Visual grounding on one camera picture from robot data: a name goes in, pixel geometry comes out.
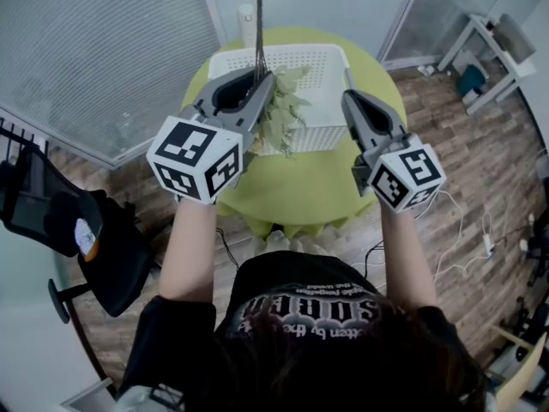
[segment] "white plastic basket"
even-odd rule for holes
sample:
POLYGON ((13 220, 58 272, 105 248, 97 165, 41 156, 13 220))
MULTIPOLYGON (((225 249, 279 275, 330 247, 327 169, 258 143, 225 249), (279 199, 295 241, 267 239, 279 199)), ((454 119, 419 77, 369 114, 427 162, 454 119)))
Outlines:
MULTIPOLYGON (((335 148, 347 126, 341 110, 341 94, 353 88, 353 79, 345 52, 338 45, 268 45, 264 48, 267 66, 275 70, 281 65, 289 68, 308 65, 309 73, 299 81, 296 95, 311 103, 299 112, 306 128, 295 125, 291 150, 294 153, 326 151, 335 148)), ((251 67, 256 50, 239 49, 216 53, 209 62, 208 79, 225 75, 232 70, 251 67)), ((261 155, 280 152, 270 144, 264 145, 261 155)))

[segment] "wooden floor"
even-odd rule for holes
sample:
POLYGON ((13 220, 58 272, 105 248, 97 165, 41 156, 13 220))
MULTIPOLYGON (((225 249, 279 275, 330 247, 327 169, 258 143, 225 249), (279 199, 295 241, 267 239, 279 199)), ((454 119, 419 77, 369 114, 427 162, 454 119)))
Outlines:
MULTIPOLYGON (((452 264, 465 265, 474 257, 484 255, 482 215, 492 218, 492 237, 503 236, 504 212, 509 206, 506 242, 496 249, 492 260, 478 260, 468 267, 469 277, 454 268, 437 279, 440 305, 449 320, 456 324, 460 337, 472 355, 486 361, 494 347, 495 336, 488 325, 508 319, 516 310, 516 298, 527 295, 533 306, 546 289, 538 282, 534 289, 527 281, 534 262, 526 261, 519 252, 518 240, 528 235, 528 213, 539 215, 546 206, 540 182, 534 174, 534 161, 541 151, 534 122, 517 94, 502 104, 490 104, 474 118, 465 114, 455 91, 455 79, 445 74, 423 77, 416 70, 391 73, 401 92, 407 111, 409 129, 437 151, 448 176, 444 189, 451 193, 464 214, 462 238, 443 259, 441 271, 452 264)), ((492 84, 501 77, 497 66, 491 67, 492 84)), ((158 186, 144 157, 115 172, 56 149, 54 163, 77 185, 87 189, 105 189, 119 202, 136 205, 144 232, 154 230, 175 210, 172 196, 158 186)), ((439 195, 431 209, 418 220, 420 237, 433 271, 441 253, 456 240, 460 211, 444 195, 439 195)), ((488 230, 488 218, 485 218, 488 230)), ((240 217, 220 217, 232 253, 238 261, 249 250, 251 233, 240 217)), ((154 243, 161 259, 169 233, 154 243)), ((320 242, 330 252, 349 264, 363 263, 365 252, 381 239, 379 208, 352 221, 343 230, 329 228, 320 242)), ((376 253, 372 263, 383 261, 376 253)), ((73 283, 82 281, 74 263, 68 267, 73 283)), ((235 267, 229 261, 218 239, 215 256, 214 303, 218 318, 225 314, 235 267)), ((383 267, 369 267, 375 285, 384 283, 383 267)), ((110 318, 92 294, 75 300, 87 338, 106 374, 119 384, 136 332, 140 311, 156 293, 155 278, 150 276, 141 297, 119 318, 110 318)))

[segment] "round table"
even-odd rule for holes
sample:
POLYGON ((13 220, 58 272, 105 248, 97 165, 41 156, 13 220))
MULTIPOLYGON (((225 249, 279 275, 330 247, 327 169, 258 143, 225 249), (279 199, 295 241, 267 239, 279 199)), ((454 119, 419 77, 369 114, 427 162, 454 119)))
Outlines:
MULTIPOLYGON (((359 90, 377 96, 396 109, 406 123, 402 98, 385 69, 366 51, 338 35, 305 27, 278 27, 263 33, 265 45, 330 43, 345 51, 359 90)), ((241 39, 220 52, 242 48, 241 39)), ((208 64, 196 72, 183 106, 195 99, 208 80, 208 64)), ((264 237, 273 224, 284 227, 288 238, 303 230, 318 235, 327 224, 341 227, 376 202, 374 194, 361 197, 351 174, 357 145, 346 134, 332 151, 256 157, 235 189, 225 189, 217 200, 218 214, 240 213, 252 232, 264 237)))

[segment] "person's hair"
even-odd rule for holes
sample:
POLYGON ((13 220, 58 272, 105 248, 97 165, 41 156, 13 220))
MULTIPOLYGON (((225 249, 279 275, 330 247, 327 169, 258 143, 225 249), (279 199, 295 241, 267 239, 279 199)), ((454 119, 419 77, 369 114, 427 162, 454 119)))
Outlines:
POLYGON ((219 339, 184 393, 186 411, 485 409, 478 365, 414 311, 385 306, 361 337, 306 346, 266 312, 249 320, 250 332, 219 339))

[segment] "white cube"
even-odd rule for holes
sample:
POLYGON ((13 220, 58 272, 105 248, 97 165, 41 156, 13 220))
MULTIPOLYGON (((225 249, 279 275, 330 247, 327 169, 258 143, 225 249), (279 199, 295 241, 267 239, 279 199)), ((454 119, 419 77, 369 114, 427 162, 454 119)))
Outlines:
POLYGON ((446 181, 431 145, 383 154, 368 180, 377 196, 395 212, 425 203, 446 181))
POLYGON ((212 203, 243 170, 242 135, 169 116, 147 160, 164 189, 212 203))

